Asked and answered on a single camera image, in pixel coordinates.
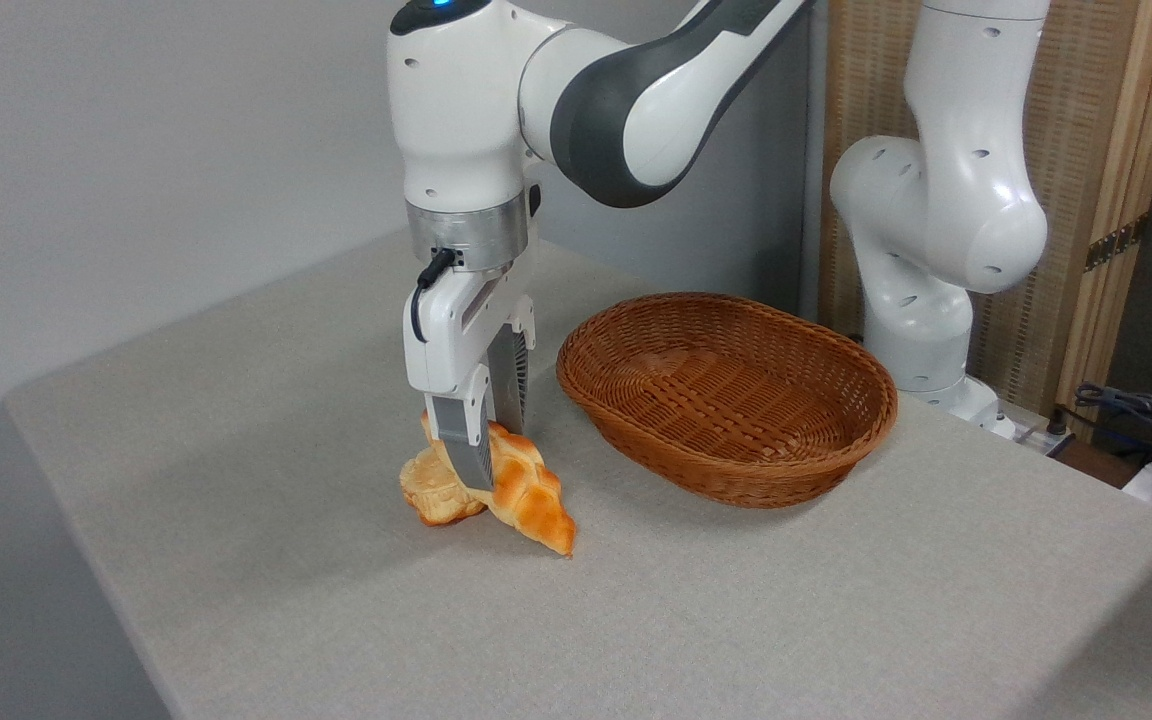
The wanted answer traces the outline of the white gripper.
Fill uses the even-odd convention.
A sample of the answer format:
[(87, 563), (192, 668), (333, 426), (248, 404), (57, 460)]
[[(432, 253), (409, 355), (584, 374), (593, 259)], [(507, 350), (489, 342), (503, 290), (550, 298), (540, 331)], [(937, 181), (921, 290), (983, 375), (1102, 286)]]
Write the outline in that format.
[(536, 268), (536, 263), (511, 263), (506, 270), (468, 272), (453, 263), (429, 263), (408, 300), (408, 379), (429, 393), (431, 433), (467, 488), (494, 488), (492, 392), (497, 423), (525, 433), (536, 346), (535, 302), (526, 290)]

